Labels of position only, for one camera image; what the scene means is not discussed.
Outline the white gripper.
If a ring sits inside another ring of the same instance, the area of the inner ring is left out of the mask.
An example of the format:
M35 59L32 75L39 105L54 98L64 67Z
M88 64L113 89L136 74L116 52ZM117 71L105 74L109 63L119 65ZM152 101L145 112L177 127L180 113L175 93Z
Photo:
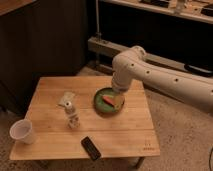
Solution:
M129 81L121 81L118 82L117 80L112 80L112 89L117 93L124 93L129 90L130 82Z

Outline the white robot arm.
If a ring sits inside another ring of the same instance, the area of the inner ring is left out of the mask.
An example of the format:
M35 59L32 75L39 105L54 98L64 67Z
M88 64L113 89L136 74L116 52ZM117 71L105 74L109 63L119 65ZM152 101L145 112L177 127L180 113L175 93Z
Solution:
M146 56L142 47L133 46L113 58L112 88L115 92L127 92L135 79L206 113L213 113L211 79L149 64Z

